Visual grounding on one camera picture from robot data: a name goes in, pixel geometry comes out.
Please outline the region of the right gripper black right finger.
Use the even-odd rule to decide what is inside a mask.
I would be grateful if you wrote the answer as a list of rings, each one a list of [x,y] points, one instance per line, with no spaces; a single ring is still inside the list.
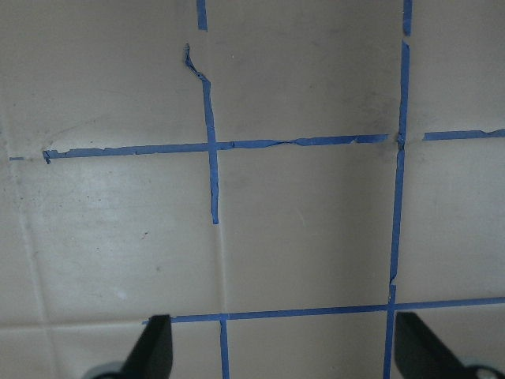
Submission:
[[[406,379],[468,377],[464,365],[413,312],[396,314],[394,359]]]

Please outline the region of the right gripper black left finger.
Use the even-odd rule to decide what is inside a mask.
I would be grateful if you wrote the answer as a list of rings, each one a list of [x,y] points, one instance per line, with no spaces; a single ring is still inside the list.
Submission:
[[[170,315],[152,316],[119,371],[120,378],[167,379],[173,367]]]

